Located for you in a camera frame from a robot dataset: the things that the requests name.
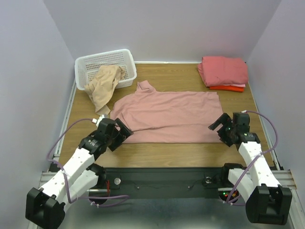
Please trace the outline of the dusty pink t shirt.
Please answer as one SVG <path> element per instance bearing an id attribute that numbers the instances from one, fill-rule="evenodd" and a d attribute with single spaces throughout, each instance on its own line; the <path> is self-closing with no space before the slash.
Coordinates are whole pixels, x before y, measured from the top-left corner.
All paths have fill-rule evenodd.
<path id="1" fill-rule="evenodd" d="M 111 119 L 119 118 L 133 135 L 126 143 L 219 143 L 208 127 L 222 115 L 216 92 L 159 92 L 148 81 L 115 102 Z"/>

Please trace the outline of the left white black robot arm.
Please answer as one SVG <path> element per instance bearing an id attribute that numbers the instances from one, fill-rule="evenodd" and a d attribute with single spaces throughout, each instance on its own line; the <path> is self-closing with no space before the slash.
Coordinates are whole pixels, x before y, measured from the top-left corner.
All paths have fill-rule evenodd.
<path id="1" fill-rule="evenodd" d="M 68 162 L 62 166 L 55 161 L 59 171 L 40 188 L 27 193 L 25 218 L 43 229 L 57 229 L 69 207 L 96 185 L 105 186 L 106 194 L 88 197 L 92 205 L 98 207 L 98 200 L 112 198 L 106 170 L 95 161 L 107 149 L 114 151 L 121 146 L 133 132 L 119 118 L 102 116 L 92 122 L 97 129 L 81 140 Z"/>

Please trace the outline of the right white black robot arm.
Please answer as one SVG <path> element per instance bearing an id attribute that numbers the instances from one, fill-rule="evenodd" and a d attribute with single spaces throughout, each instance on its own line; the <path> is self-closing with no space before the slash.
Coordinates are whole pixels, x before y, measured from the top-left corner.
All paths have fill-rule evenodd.
<path id="1" fill-rule="evenodd" d="M 250 131 L 249 111 L 235 112 L 233 117 L 224 113 L 209 129 L 216 130 L 227 146 L 236 146 L 246 163 L 246 167 L 231 163 L 223 166 L 222 182 L 233 185 L 224 195 L 224 202 L 237 205 L 238 199 L 242 198 L 251 223 L 286 224 L 292 193 L 272 173 L 258 135 Z"/>

